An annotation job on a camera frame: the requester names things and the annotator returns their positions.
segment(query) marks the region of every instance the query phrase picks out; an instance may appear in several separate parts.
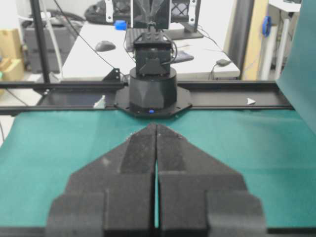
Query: computer mouse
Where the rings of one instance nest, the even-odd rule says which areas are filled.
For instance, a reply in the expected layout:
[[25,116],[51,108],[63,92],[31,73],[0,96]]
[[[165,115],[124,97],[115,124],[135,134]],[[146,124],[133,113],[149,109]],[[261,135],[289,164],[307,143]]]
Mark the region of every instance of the computer mouse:
[[116,46],[109,41],[101,41],[95,46],[95,50],[98,52],[106,52],[116,49]]

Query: green cloth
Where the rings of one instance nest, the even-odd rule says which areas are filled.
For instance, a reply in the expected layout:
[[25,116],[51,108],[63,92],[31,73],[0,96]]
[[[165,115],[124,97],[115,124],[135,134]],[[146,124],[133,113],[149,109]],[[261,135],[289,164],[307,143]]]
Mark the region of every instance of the green cloth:
[[0,149],[0,226],[45,226],[72,172],[150,122],[242,172],[269,227],[316,226],[316,136],[295,111],[189,111],[156,121],[120,111],[20,114]]
[[316,133],[315,12],[316,1],[304,0],[291,55],[277,84]]

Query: green tabletop mat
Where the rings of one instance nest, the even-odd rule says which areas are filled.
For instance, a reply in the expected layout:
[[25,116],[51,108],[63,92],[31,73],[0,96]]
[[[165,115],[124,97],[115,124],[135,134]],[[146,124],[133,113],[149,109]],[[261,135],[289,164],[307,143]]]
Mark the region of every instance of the green tabletop mat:
[[[150,122],[120,111],[20,114],[0,149],[0,227],[45,226],[72,172]],[[316,226],[316,136],[295,111],[189,111],[154,122],[242,172],[268,227]]]

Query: blue clamp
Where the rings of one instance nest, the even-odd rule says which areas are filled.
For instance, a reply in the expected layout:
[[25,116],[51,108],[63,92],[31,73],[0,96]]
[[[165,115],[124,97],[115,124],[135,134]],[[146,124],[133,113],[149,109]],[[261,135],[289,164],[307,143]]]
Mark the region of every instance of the blue clamp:
[[127,22],[126,21],[115,21],[114,26],[115,26],[115,29],[117,31],[126,31]]
[[271,26],[272,18],[270,16],[266,16],[262,24],[262,34],[264,35],[264,37],[268,37],[270,35]]

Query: green fabric backdrop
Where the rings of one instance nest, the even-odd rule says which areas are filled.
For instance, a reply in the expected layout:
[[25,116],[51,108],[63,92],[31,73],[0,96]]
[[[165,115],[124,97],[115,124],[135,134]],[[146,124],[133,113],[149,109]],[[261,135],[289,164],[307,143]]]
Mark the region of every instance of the green fabric backdrop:
[[304,0],[291,55],[277,84],[316,133],[315,13],[316,1]]

